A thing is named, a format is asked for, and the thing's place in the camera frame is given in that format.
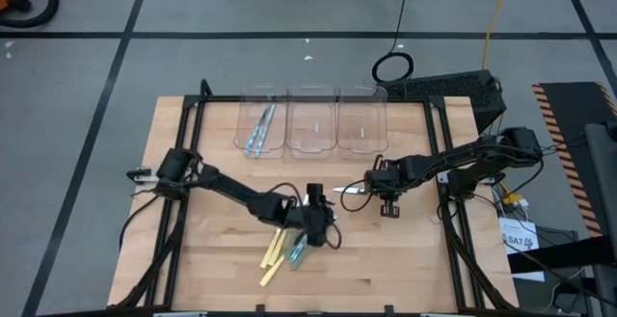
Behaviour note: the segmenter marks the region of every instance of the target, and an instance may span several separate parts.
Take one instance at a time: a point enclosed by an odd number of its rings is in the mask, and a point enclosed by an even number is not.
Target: white tag
[[[536,224],[526,221],[519,223],[517,220],[499,218],[499,225],[501,226],[503,241],[507,241],[513,248],[519,251],[531,251],[537,250],[540,247],[538,236],[534,234],[536,232]],[[507,246],[505,252],[507,254],[516,253],[514,249]],[[514,274],[512,277],[544,282],[543,272]]]

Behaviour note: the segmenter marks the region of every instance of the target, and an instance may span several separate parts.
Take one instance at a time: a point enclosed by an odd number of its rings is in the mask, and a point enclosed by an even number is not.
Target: vacuum cleaner
[[[60,0],[48,0],[47,7],[35,17],[11,19],[4,17],[9,11],[28,13],[32,9],[29,0],[0,0],[0,26],[11,28],[32,28],[47,23],[58,11]]]

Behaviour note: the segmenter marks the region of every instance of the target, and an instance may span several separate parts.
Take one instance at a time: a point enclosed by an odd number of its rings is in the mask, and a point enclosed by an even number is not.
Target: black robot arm
[[[398,217],[393,203],[440,172],[447,172],[449,192],[455,198],[471,198],[477,184],[488,177],[496,182],[505,168],[532,167],[542,160],[542,149],[532,130],[508,128],[499,136],[483,136],[473,143],[432,156],[410,155],[384,160],[381,168],[364,174],[366,192],[385,201],[382,216]]]
[[[193,172],[198,178],[189,181],[187,176]],[[327,242],[326,231],[334,223],[334,212],[323,195],[321,184],[307,185],[306,204],[299,200],[299,195],[285,196],[274,191],[260,193],[205,164],[197,152],[187,149],[171,148],[157,177],[159,181],[153,192],[158,196],[179,199],[186,198],[192,188],[211,190],[246,206],[253,216],[266,224],[302,229],[312,246],[321,247]]]

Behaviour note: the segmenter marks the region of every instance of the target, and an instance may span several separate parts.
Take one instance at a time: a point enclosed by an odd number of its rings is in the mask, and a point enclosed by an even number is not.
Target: yellow cable
[[[491,40],[491,33],[493,32],[493,27],[495,26],[495,21],[497,20],[497,15],[499,14],[499,10],[501,9],[501,3],[503,0],[497,0],[497,4],[495,5],[495,12],[493,13],[493,18],[491,18],[491,23],[489,24],[489,30],[486,31],[486,38],[484,39],[484,53],[482,54],[482,69],[486,69],[487,57],[489,55],[489,41]]]

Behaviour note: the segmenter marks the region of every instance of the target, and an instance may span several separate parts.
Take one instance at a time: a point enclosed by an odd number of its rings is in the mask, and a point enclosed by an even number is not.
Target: black metal frame
[[[201,124],[203,118],[203,110],[205,108],[205,104],[208,102],[239,102],[240,96],[238,95],[213,95],[212,91],[208,87],[205,80],[201,81],[201,93],[199,95],[185,95],[184,101],[182,104],[182,112],[180,115],[180,121],[178,125],[178,132],[176,135],[175,146],[183,147],[186,130],[188,125],[188,118],[192,108],[196,108],[196,117],[193,125],[193,133],[190,143],[191,149],[197,149],[199,143],[199,137],[201,135]],[[435,130],[435,125],[433,122],[433,113],[432,108],[435,107],[438,109],[440,116],[440,123],[443,132],[443,140],[446,149],[453,148],[452,137],[450,133],[449,123],[447,119],[447,113],[445,111],[445,105],[442,96],[429,96],[429,97],[407,97],[406,95],[402,95],[399,97],[389,96],[388,102],[404,102],[404,103],[421,103],[424,108],[424,116],[426,120],[426,127],[428,130],[428,140],[429,145],[431,147],[431,154],[439,153],[439,146],[437,142],[437,134]],[[447,189],[442,188],[439,182],[437,182],[437,190],[440,202],[449,199],[449,195]],[[174,234],[176,231],[178,233],[175,234],[178,238],[173,244],[173,248],[169,251],[169,242],[172,240],[172,236],[168,237],[169,224],[172,216],[172,208],[175,200],[166,199],[163,205],[163,211],[161,213],[161,221],[159,223],[157,237],[156,237],[156,246],[154,250],[153,263],[148,268],[148,272],[155,270],[156,275],[151,276],[151,280],[149,285],[144,289],[145,291],[145,299],[143,306],[136,306],[138,301],[140,300],[142,294],[139,297],[132,297],[129,304],[125,305],[117,305],[110,306],[105,310],[97,310],[97,311],[85,311],[85,312],[75,312],[68,314],[57,314],[53,315],[56,317],[66,316],[66,317],[86,317],[86,316],[153,316],[157,313],[165,313],[172,312],[172,303],[174,300],[174,289],[175,289],[175,281],[177,278],[177,270],[179,265],[179,256],[180,250],[182,248],[182,237],[184,234],[184,225],[186,221],[186,213],[188,209],[188,200],[189,198],[185,198],[182,200],[178,200],[179,207],[176,214],[176,223],[174,225]],[[455,204],[458,215],[459,215],[459,223],[461,229],[461,235],[465,246],[469,253],[473,255],[473,243],[471,240],[471,232],[469,229],[469,219],[467,215],[467,210],[465,208],[465,204],[463,202],[457,202]],[[451,217],[450,210],[448,208],[443,208],[442,210],[443,218],[449,219]],[[160,268],[162,266],[162,262],[166,259],[167,254],[171,253],[169,272],[167,275],[167,282],[165,286],[165,293],[163,297],[162,304],[154,304],[154,298],[156,295],[156,289],[158,286],[158,277]],[[511,310],[502,310],[502,309],[486,309],[484,305],[484,298],[482,294],[482,290],[478,285],[477,280],[474,277],[470,277],[471,289],[473,294],[473,302],[474,307],[468,307],[465,301],[465,293],[463,287],[463,280],[461,278],[461,270],[459,266],[458,254],[456,250],[447,243],[447,253],[450,263],[450,271],[452,274],[452,285],[453,291],[456,301],[456,306],[459,314],[467,314],[467,315],[475,315],[479,317],[497,317],[497,316],[542,316],[547,317],[547,314],[536,314],[536,313],[526,313],[522,311],[511,311]],[[323,313],[314,313],[314,312],[306,312],[306,313],[298,313],[298,312],[265,312],[265,306],[260,304],[255,307],[255,311],[208,311],[207,316],[247,316],[247,317],[265,317],[265,316],[278,316],[278,317],[298,317],[298,316],[332,316],[332,317],[420,317],[430,315],[430,313],[397,313],[394,312],[394,307],[392,305],[385,305],[383,313],[346,313],[346,312],[323,312]]]

